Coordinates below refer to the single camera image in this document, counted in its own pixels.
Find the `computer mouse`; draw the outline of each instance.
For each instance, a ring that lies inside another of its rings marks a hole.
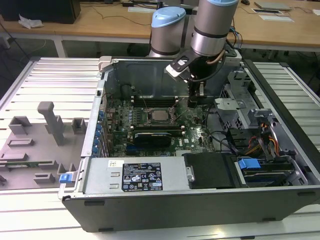
[[[241,3],[244,5],[250,5],[250,1],[249,0],[241,0]]]

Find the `white crumpled paper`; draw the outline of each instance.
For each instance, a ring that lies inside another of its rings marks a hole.
[[[27,29],[31,29],[31,28],[40,28],[43,27],[44,25],[42,24],[41,20],[31,20],[31,19],[27,19],[23,16],[21,16],[19,14],[20,20],[19,20],[19,24],[21,24],[22,26],[24,26]]]

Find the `red wire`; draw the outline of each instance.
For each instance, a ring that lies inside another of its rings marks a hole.
[[[248,149],[250,148],[251,141],[252,141],[253,139],[256,139],[256,138],[257,138],[256,136],[253,136],[252,138],[250,138],[250,140],[249,140],[249,146],[248,146]]]

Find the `wooden desk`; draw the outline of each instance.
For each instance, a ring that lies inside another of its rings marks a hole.
[[[305,11],[320,10],[320,2],[279,0],[290,7],[301,7]],[[294,22],[265,21],[251,9],[258,8],[251,1],[246,6],[239,3],[235,13],[235,28],[242,34],[243,48],[310,51],[320,52],[320,16],[306,13],[295,8],[284,16],[289,16]],[[118,43],[148,43],[151,31],[152,13],[128,12],[127,7],[94,6],[82,4],[80,16],[74,24],[45,22],[44,27],[27,29],[17,22],[3,21],[4,27],[15,38],[53,40],[59,57],[67,56],[62,41],[94,41]],[[2,44],[6,43],[8,35],[0,32]]]
[[[309,12],[320,10],[320,2],[296,0],[259,0],[263,2],[281,2],[291,8],[301,7]],[[251,9],[258,9],[251,0],[249,6],[239,4],[234,20],[236,30],[243,36],[244,48],[292,50],[320,52],[320,16],[306,13],[300,8],[284,12],[294,22],[266,21]]]
[[[89,6],[81,4],[81,13],[74,24],[44,22],[44,27],[32,29],[27,29],[16,21],[2,21],[2,24],[15,38],[53,40],[60,58],[68,56],[62,44],[65,40],[149,43],[152,13],[128,12],[128,8],[122,5]],[[102,19],[97,11],[106,18]],[[6,38],[8,35],[0,27],[0,44],[8,48],[10,46]]]

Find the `light blue robot joint cap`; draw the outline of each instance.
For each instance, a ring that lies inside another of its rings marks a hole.
[[[171,24],[174,24],[186,15],[186,10],[182,7],[167,6],[158,9],[153,13],[152,24],[153,28],[162,28]]]
[[[238,0],[203,0],[219,7],[228,7],[238,3]]]

